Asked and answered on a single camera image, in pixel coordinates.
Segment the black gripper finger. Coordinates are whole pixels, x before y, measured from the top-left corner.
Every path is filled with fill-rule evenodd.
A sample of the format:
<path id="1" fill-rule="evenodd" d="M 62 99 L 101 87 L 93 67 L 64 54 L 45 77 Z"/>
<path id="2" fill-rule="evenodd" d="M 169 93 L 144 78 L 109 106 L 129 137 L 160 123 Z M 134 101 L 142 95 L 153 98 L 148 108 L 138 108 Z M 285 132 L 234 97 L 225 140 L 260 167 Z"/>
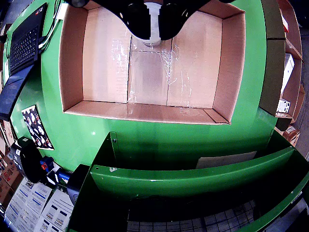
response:
<path id="1" fill-rule="evenodd" d="M 151 16 L 142 0 L 94 0 L 119 17 L 136 37 L 148 40 L 151 36 Z"/>
<path id="2" fill-rule="evenodd" d="M 207 13 L 221 19 L 239 13 L 231 0 L 160 0 L 159 36 L 161 40 L 175 37 L 195 12 Z"/>

